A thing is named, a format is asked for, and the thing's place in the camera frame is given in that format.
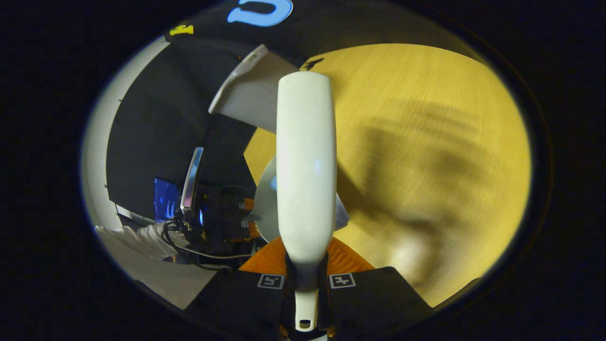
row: white plastic handle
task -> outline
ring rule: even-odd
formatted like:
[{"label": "white plastic handle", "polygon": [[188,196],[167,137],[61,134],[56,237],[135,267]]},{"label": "white plastic handle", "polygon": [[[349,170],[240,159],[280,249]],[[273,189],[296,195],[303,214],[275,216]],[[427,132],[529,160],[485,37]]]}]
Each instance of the white plastic handle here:
[{"label": "white plastic handle", "polygon": [[335,230],[336,131],[330,79],[280,79],[276,122],[278,226],[296,270],[295,326],[316,328],[318,266]]}]

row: yellow sticker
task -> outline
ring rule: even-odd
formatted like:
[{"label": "yellow sticker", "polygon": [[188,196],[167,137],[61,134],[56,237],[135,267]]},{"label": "yellow sticker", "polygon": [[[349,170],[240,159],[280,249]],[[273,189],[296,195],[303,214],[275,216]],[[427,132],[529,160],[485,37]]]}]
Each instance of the yellow sticker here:
[{"label": "yellow sticker", "polygon": [[193,34],[193,25],[179,25],[170,30],[170,35],[181,35],[183,33]]}]

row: wooden table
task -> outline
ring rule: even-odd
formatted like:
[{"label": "wooden table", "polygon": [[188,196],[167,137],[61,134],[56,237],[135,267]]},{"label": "wooden table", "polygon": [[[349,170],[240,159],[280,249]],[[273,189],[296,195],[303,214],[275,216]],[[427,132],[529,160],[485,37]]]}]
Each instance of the wooden table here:
[{"label": "wooden table", "polygon": [[[320,58],[311,71],[332,81],[337,192],[351,216],[335,236],[436,306],[490,270],[524,214],[531,158],[516,103],[488,67],[435,47],[309,61]],[[258,129],[248,145],[255,181],[275,143]]]}]

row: orange gear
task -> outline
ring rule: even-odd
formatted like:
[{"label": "orange gear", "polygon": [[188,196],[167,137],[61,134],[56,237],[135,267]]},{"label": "orange gear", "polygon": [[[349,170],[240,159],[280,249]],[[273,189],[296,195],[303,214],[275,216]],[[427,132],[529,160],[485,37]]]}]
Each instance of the orange gear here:
[{"label": "orange gear", "polygon": [[[260,274],[286,275],[286,249],[280,237],[265,245],[239,270]],[[372,270],[372,266],[356,251],[333,237],[328,244],[327,275]]]}]

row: blue letter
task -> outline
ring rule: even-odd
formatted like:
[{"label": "blue letter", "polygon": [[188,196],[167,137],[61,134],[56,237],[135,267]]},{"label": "blue letter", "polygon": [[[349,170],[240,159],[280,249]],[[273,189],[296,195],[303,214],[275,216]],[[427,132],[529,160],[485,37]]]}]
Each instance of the blue letter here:
[{"label": "blue letter", "polygon": [[240,0],[238,4],[243,5],[247,2],[263,2],[264,4],[274,5],[276,7],[269,14],[261,14],[251,11],[244,11],[240,7],[234,8],[227,16],[227,22],[243,22],[260,27],[269,27],[278,25],[284,19],[288,18],[293,11],[291,0]]}]

